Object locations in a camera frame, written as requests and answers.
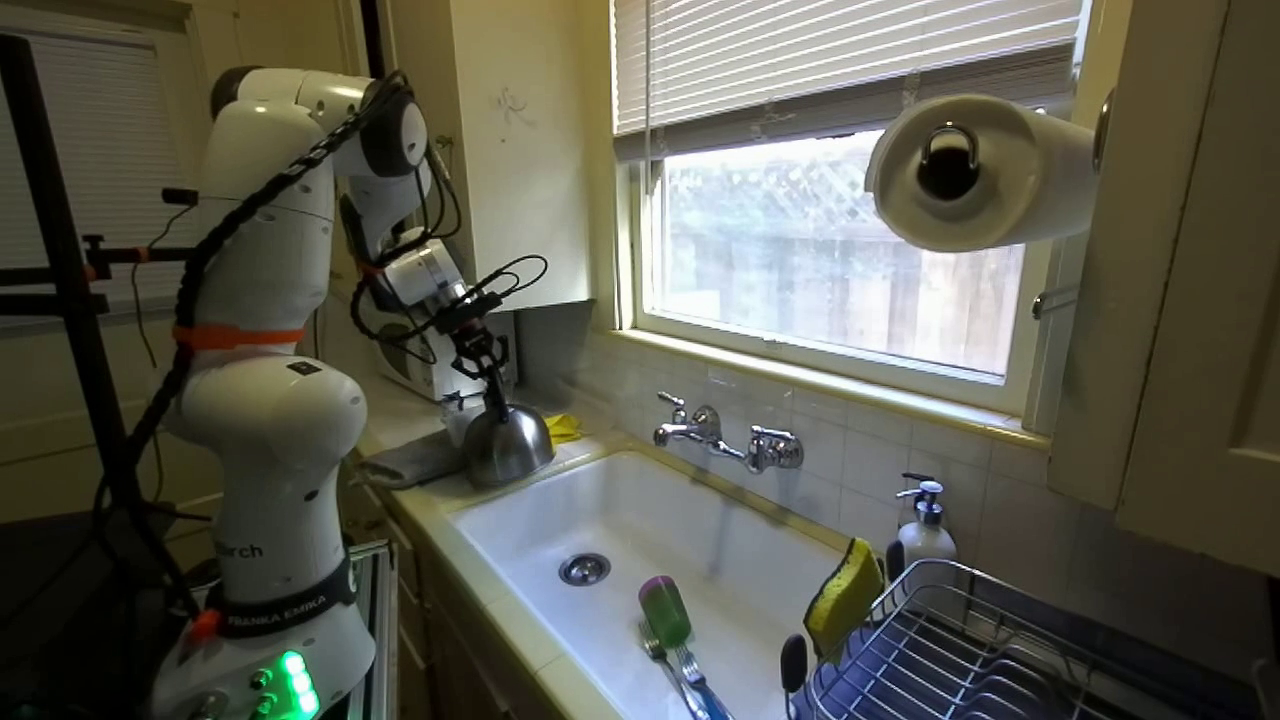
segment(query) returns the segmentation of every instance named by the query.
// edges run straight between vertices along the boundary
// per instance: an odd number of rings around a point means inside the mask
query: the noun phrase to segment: faucet
[[[671,422],[651,433],[654,446],[667,446],[671,435],[685,435],[692,446],[725,446],[719,435],[719,414],[713,406],[699,406],[688,414],[688,406],[671,391],[654,391],[662,406],[671,406]]]
[[[805,464],[805,446],[786,428],[750,423],[746,450],[730,450],[719,433],[719,414],[713,406],[699,406],[688,414],[680,395],[671,391],[654,391],[654,395],[671,406],[671,422],[651,428],[651,446],[667,446],[671,435],[685,435],[692,446],[708,446],[719,458],[746,464],[750,474]]]

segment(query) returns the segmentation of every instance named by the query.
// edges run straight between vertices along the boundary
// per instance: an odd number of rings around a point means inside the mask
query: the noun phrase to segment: wire dish rack
[[[873,603],[835,666],[796,698],[800,720],[1233,720],[1248,686],[1114,628],[1039,603],[1005,580],[913,566]]]

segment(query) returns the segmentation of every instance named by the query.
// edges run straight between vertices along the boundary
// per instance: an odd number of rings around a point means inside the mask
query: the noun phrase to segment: window
[[[193,150],[202,133],[202,91],[189,91],[194,44],[179,32],[114,27],[58,12],[0,12],[5,38],[23,38],[37,55],[40,96],[53,123],[58,177],[79,235],[105,245],[149,245],[177,215],[161,190],[193,180]],[[33,215],[15,150],[0,150],[0,268],[43,268],[43,239]],[[138,268],[96,282],[110,309],[166,302],[179,268]]]
[[[644,333],[1015,414],[1043,255],[917,251],[864,192],[920,96],[1073,100],[1080,0],[614,0]]]

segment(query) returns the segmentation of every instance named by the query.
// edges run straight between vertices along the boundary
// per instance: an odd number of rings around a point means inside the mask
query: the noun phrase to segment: kitchen sink
[[[841,554],[685,474],[612,452],[464,509],[460,537],[609,698],[614,717],[688,717],[644,652],[638,583],[671,577],[692,652],[730,717],[784,717],[781,646]]]

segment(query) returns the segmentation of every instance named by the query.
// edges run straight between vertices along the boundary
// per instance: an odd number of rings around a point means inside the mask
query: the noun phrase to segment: soap dispenser
[[[954,542],[944,528],[944,485],[934,476],[917,476],[917,488],[895,491],[898,499],[913,499],[913,521],[895,528],[895,542],[884,554],[884,572],[895,580],[917,562],[952,562]]]

